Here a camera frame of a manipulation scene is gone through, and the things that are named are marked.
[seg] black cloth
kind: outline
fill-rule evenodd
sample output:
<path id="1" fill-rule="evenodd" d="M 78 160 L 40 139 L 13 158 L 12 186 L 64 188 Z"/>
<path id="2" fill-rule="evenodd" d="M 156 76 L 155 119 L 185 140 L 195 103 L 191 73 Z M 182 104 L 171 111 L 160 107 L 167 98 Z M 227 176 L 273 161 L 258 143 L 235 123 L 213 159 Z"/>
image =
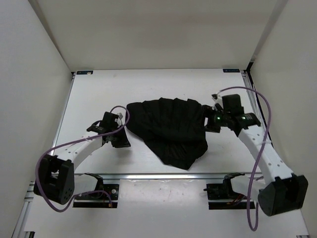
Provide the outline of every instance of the black cloth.
<path id="1" fill-rule="evenodd" d="M 131 103 L 127 109 L 127 128 L 164 164 L 187 170 L 207 151 L 202 105 L 197 101 L 160 98 Z"/>

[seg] purple hose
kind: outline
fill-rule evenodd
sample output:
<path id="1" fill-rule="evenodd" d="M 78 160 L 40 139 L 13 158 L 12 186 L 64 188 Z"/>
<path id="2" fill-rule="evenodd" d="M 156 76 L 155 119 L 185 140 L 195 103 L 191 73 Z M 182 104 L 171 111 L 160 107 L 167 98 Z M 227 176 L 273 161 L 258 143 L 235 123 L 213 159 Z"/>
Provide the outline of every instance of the purple hose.
<path id="1" fill-rule="evenodd" d="M 248 196 L 247 196 L 247 218 L 248 218 L 248 223 L 249 223 L 250 229 L 255 232 L 257 230 L 257 228 L 258 228 L 258 225 L 259 225 L 259 204 L 257 203 L 257 205 L 256 205 L 256 223 L 255 223 L 255 225 L 253 227 L 252 226 L 252 222 L 251 222 L 251 214 L 250 214 L 251 189 L 252 189 L 253 179 L 254 179 L 254 176 L 256 174 L 256 170 L 257 170 L 259 161 L 261 159 L 261 156 L 262 156 L 262 153 L 263 153 L 263 150 L 264 150 L 264 147 L 265 147 L 265 142 L 266 142 L 266 139 L 267 139 L 268 130 L 269 130 L 269 127 L 271 125 L 272 111 L 271 111 L 271 107 L 270 107 L 267 99 L 265 98 L 265 96 L 262 93 L 258 92 L 257 90 L 254 90 L 252 88 L 247 88 L 247 87 L 242 87 L 242 86 L 235 86 L 235 87 L 229 87 L 229 88 L 222 89 L 222 90 L 219 91 L 219 93 L 227 91 L 229 89 L 237 89 L 237 88 L 247 89 L 249 91 L 255 92 L 257 95 L 260 95 L 261 98 L 263 98 L 263 100 L 265 101 L 266 106 L 267 106 L 267 110 L 268 110 L 267 126 L 266 126 L 266 129 L 265 129 L 265 132 L 264 132 L 264 136 L 263 136 L 263 143 L 262 143 L 262 146 L 260 148 L 259 154 L 258 154 L 258 156 L 256 158 L 256 161 L 254 163 L 254 166 L 253 166 L 253 169 L 252 169 L 252 172 L 251 172 L 250 182 L 249 182 L 249 187 L 248 187 Z"/>
<path id="2" fill-rule="evenodd" d="M 61 145 L 58 145 L 58 146 L 55 146 L 47 151 L 45 151 L 43 153 L 43 155 L 40 156 L 37 164 L 36 164 L 36 167 L 35 167 L 35 181 L 36 181 L 36 184 L 38 186 L 38 189 L 39 189 L 39 192 L 41 194 L 41 196 L 44 198 L 44 200 L 46 201 L 46 203 L 56 212 L 64 212 L 68 209 L 68 207 L 70 206 L 72 200 L 78 196 L 78 195 L 87 195 L 87 194 L 92 194 L 92 193 L 98 193 L 98 192 L 102 192 L 104 193 L 108 199 L 109 199 L 109 203 L 111 204 L 111 207 L 112 207 L 112 200 L 110 198 L 110 195 L 106 192 L 106 191 L 103 191 L 103 190 L 99 190 L 99 191 L 88 191 L 88 192 L 84 192 L 84 193 L 81 193 L 81 194 L 75 194 L 71 197 L 70 201 L 68 202 L 68 204 L 66 205 L 66 207 L 64 207 L 63 209 L 58 209 L 56 208 L 51 202 L 50 200 L 48 199 L 48 197 L 45 195 L 44 191 L 43 191 L 43 188 L 42 188 L 42 185 L 40 183 L 40 177 L 39 177 L 39 167 L 40 167 L 40 164 L 41 164 L 41 160 L 44 158 L 44 156 L 46 154 L 48 154 L 49 152 L 51 152 L 52 150 L 55 150 L 55 149 L 58 149 L 58 148 L 61 148 L 61 147 L 64 147 L 64 146 L 67 146 L 67 145 L 72 145 L 72 144 L 77 144 L 77 143 L 80 143 L 80 142 L 83 142 L 83 141 L 86 141 L 86 140 L 92 140 L 92 139 L 95 139 L 95 138 L 98 138 L 98 137 L 101 137 L 101 136 L 107 136 L 107 135 L 113 135 L 113 134 L 116 134 L 117 132 L 121 131 L 129 122 L 130 120 L 130 113 L 129 111 L 123 107 L 123 106 L 115 106 L 114 108 L 111 109 L 110 112 L 112 112 L 114 109 L 116 108 L 123 108 L 125 109 L 125 111 L 127 112 L 127 115 L 128 115 L 128 118 L 125 122 L 125 124 L 123 124 L 119 129 L 115 130 L 115 131 L 112 131 L 112 132 L 108 132 L 108 133 L 104 133 L 104 134 L 100 134 L 100 135 L 94 135 L 94 136 L 90 136 L 90 137 L 87 137 L 87 138 L 83 138 L 83 139 L 79 139 L 79 140 L 74 140 L 74 141 L 71 141 L 71 142 L 67 142 L 67 143 L 64 143 L 64 144 L 61 144 Z"/>

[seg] purple cable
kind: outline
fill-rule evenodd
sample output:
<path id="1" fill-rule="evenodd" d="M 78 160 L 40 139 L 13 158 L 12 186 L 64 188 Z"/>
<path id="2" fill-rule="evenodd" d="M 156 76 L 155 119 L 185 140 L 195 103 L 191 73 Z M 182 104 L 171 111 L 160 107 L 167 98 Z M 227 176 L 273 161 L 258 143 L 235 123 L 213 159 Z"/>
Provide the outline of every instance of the purple cable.
<path id="1" fill-rule="evenodd" d="M 265 129 L 265 132 L 264 132 L 264 136 L 263 136 L 263 143 L 262 143 L 262 146 L 260 148 L 260 151 L 259 151 L 259 154 L 256 158 L 256 161 L 254 163 L 254 166 L 253 166 L 253 169 L 252 169 L 252 172 L 251 172 L 251 176 L 250 176 L 250 182 L 249 182 L 249 186 L 248 186 L 248 196 L 247 196 L 247 218 L 248 218 L 248 223 L 249 223 L 249 227 L 252 231 L 256 231 L 257 228 L 258 228 L 258 225 L 259 225 L 259 204 L 257 203 L 256 205 L 256 223 L 254 225 L 254 227 L 252 226 L 252 222 L 251 222 L 251 214 L 250 214 L 250 198 L 251 198 L 251 189 L 252 189 L 252 184 L 253 184 L 253 179 L 254 179 L 254 176 L 256 174 L 256 170 L 257 170 L 257 167 L 258 167 L 258 164 L 260 162 L 260 159 L 261 159 L 261 156 L 262 156 L 262 153 L 263 153 L 263 150 L 264 150 L 264 147 L 265 147 L 265 142 L 266 142 L 266 139 L 267 139 L 267 135 L 268 135 L 268 130 L 269 130 L 269 127 L 271 125 L 271 116 L 272 116 L 272 111 L 271 111 L 271 107 L 268 103 L 268 100 L 265 98 L 265 96 L 258 92 L 257 90 L 254 90 L 252 88 L 247 88 L 247 87 L 242 87 L 242 86 L 235 86 L 235 87 L 229 87 L 229 88 L 225 88 L 225 89 L 222 89 L 219 91 L 219 93 L 221 92 L 224 92 L 224 91 L 227 91 L 229 89 L 237 89 L 237 88 L 241 88 L 241 89 L 246 89 L 246 90 L 249 90 L 249 91 L 252 91 L 252 92 L 255 92 L 257 95 L 259 95 L 261 98 L 263 98 L 263 100 L 265 101 L 266 103 L 266 106 L 267 106 L 267 110 L 268 110 L 268 119 L 267 119 L 267 125 L 266 125 L 266 129 Z"/>
<path id="2" fill-rule="evenodd" d="M 109 199 L 109 203 L 111 204 L 111 207 L 112 207 L 112 200 L 110 198 L 110 195 L 106 192 L 106 191 L 103 191 L 103 190 L 98 190 L 98 191 L 88 191 L 88 192 L 83 192 L 83 193 L 80 193 L 80 194 L 75 194 L 71 197 L 70 201 L 68 202 L 68 204 L 66 205 L 66 207 L 64 207 L 63 209 L 58 209 L 56 208 L 51 202 L 50 200 L 48 199 L 48 197 L 45 195 L 44 191 L 43 191 L 43 188 L 42 188 L 42 185 L 40 183 L 40 177 L 39 177 L 39 167 L 40 167 L 40 164 L 41 164 L 41 160 L 44 158 L 45 155 L 47 155 L 49 152 L 51 152 L 52 150 L 55 150 L 55 149 L 58 149 L 58 148 L 61 148 L 61 147 L 64 147 L 64 146 L 67 146 L 67 145 L 72 145 L 72 144 L 77 144 L 77 143 L 80 143 L 80 142 L 83 142 L 83 141 L 87 141 L 87 140 L 93 140 L 95 138 L 98 138 L 98 137 L 101 137 L 101 136 L 107 136 L 107 135 L 113 135 L 119 131 L 121 131 L 129 122 L 130 120 L 130 113 L 129 111 L 123 107 L 123 106 L 115 106 L 114 108 L 112 108 L 110 110 L 110 112 L 112 112 L 114 109 L 116 108 L 123 108 L 125 109 L 125 111 L 127 112 L 127 120 L 125 122 L 125 124 L 123 124 L 119 129 L 115 130 L 115 131 L 112 131 L 112 132 L 108 132 L 108 133 L 104 133 L 104 134 L 100 134 L 100 135 L 94 135 L 94 136 L 90 136 L 90 137 L 86 137 L 86 138 L 83 138 L 83 139 L 79 139 L 79 140 L 74 140 L 74 141 L 71 141 L 71 142 L 67 142 L 67 143 L 64 143 L 64 144 L 61 144 L 61 145 L 58 145 L 58 146 L 55 146 L 47 151 L 45 151 L 43 153 L 43 155 L 40 156 L 37 164 L 36 164 L 36 167 L 35 167 L 35 181 L 36 181 L 36 184 L 38 186 L 38 189 L 39 189 L 39 192 L 41 194 L 41 196 L 43 197 L 43 199 L 46 201 L 46 203 L 56 212 L 64 212 L 68 209 L 68 207 L 70 206 L 72 200 L 78 196 L 78 195 L 88 195 L 88 194 L 92 194 L 92 193 L 98 193 L 98 192 L 102 192 L 104 193 L 108 199 Z"/>

